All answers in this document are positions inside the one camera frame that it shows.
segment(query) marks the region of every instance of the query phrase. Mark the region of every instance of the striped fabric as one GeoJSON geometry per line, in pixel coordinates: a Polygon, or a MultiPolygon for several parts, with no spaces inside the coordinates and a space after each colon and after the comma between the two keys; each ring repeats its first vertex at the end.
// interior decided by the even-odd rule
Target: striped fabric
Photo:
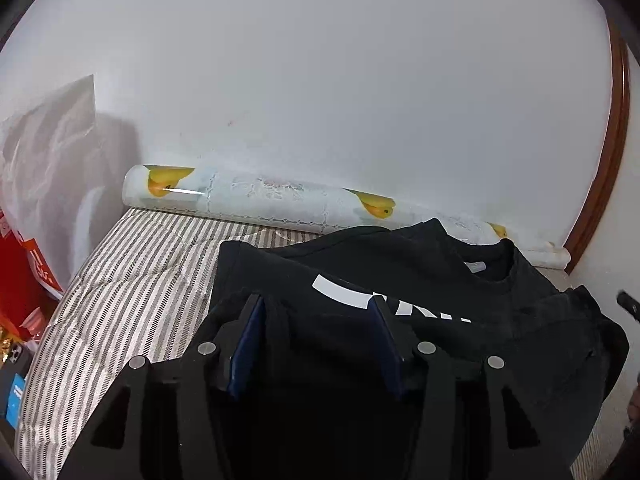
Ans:
{"type": "MultiPolygon", "coordinates": [[[[80,430],[129,358],[143,354],[157,362],[184,352],[207,313],[223,241],[281,247],[315,237],[130,209],[74,278],[34,359],[15,443],[30,475],[35,480],[56,478],[80,430]]],[[[596,479],[615,455],[626,407],[616,391],[572,467],[576,480],[596,479]]]]}

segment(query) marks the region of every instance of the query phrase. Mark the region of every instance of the white plastic bag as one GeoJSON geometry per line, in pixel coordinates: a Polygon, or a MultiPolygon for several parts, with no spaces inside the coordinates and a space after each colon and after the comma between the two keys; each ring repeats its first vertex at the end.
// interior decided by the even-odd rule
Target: white plastic bag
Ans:
{"type": "Polygon", "coordinates": [[[0,124],[0,203],[39,282],[60,298],[123,212],[96,125],[94,77],[0,124]]]}

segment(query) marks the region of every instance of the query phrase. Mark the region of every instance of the white graphic print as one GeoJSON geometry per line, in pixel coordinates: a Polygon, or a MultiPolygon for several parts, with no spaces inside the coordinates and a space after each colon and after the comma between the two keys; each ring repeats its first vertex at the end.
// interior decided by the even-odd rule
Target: white graphic print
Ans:
{"type": "MultiPolygon", "coordinates": [[[[365,310],[367,308],[367,303],[369,303],[369,300],[374,296],[382,296],[386,301],[386,296],[384,296],[383,294],[366,294],[365,292],[357,292],[355,290],[344,288],[343,286],[326,279],[320,274],[316,276],[313,288],[320,292],[320,294],[331,298],[338,303],[354,306],[355,308],[363,308],[365,310]]],[[[424,317],[438,318],[438,316],[436,316],[430,310],[427,310],[426,308],[421,306],[407,303],[406,301],[402,300],[400,300],[398,310],[396,310],[396,316],[410,316],[414,311],[414,308],[416,308],[418,312],[420,312],[424,317]]],[[[451,314],[445,314],[444,312],[441,312],[440,319],[450,320],[453,319],[453,317],[451,316],[451,314]]],[[[461,317],[460,321],[471,323],[471,320],[467,319],[466,317],[461,317]]]]}

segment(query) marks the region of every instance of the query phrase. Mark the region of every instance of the silver screw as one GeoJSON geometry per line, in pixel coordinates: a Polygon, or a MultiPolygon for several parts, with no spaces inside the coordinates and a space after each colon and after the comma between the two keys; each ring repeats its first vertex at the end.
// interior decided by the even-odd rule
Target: silver screw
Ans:
{"type": "Polygon", "coordinates": [[[418,343],[418,352],[421,354],[433,354],[436,351],[436,345],[429,341],[418,343]]]}
{"type": "Polygon", "coordinates": [[[138,368],[142,368],[146,363],[146,359],[142,355],[134,355],[131,359],[129,359],[129,366],[134,370],[138,368]]]}
{"type": "Polygon", "coordinates": [[[198,354],[209,355],[216,351],[216,344],[211,341],[205,341],[198,345],[198,354]]]}
{"type": "Polygon", "coordinates": [[[497,355],[492,355],[486,361],[491,368],[495,368],[496,370],[504,367],[504,359],[497,355]]]}

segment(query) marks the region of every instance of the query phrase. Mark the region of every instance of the wooden trim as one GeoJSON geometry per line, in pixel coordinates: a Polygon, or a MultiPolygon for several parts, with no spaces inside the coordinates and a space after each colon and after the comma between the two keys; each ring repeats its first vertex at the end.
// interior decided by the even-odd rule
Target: wooden trim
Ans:
{"type": "Polygon", "coordinates": [[[626,126],[629,121],[629,57],[625,40],[616,26],[608,21],[611,43],[611,107],[609,123],[602,145],[596,177],[591,183],[587,199],[571,230],[564,247],[571,254],[571,262],[566,272],[571,273],[584,251],[604,214],[609,197],[616,183],[622,153],[625,149],[626,126]]]}

